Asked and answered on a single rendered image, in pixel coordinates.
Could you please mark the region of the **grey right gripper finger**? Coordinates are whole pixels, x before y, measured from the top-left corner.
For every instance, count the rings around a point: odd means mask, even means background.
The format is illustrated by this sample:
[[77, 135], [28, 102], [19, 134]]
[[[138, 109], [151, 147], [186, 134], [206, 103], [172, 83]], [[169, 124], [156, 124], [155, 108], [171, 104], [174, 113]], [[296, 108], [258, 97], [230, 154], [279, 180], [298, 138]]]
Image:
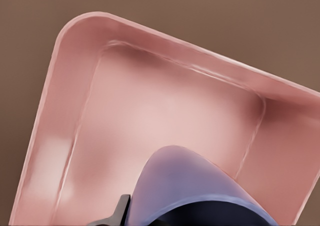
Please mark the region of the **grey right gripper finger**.
[[130, 201], [129, 194], [121, 195], [111, 216], [90, 222], [87, 226], [125, 226]]

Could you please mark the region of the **purple blue cup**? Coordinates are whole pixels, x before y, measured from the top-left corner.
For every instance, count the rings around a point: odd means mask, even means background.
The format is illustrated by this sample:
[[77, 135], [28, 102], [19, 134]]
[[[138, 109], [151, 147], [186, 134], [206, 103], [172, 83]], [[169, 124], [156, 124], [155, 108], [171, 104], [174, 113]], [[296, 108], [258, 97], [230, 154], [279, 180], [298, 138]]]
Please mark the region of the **purple blue cup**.
[[180, 146], [156, 151], [132, 194], [125, 226], [278, 226], [231, 177]]

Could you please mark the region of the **pink plastic tray box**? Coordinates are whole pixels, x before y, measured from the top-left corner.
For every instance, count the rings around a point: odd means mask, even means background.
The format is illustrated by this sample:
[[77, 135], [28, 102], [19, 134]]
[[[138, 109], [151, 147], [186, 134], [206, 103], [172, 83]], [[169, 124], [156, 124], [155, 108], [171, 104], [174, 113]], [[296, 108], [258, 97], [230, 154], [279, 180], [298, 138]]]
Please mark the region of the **pink plastic tray box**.
[[60, 31], [9, 223], [110, 215], [159, 148], [219, 166], [279, 224], [320, 178], [320, 92], [103, 12]]

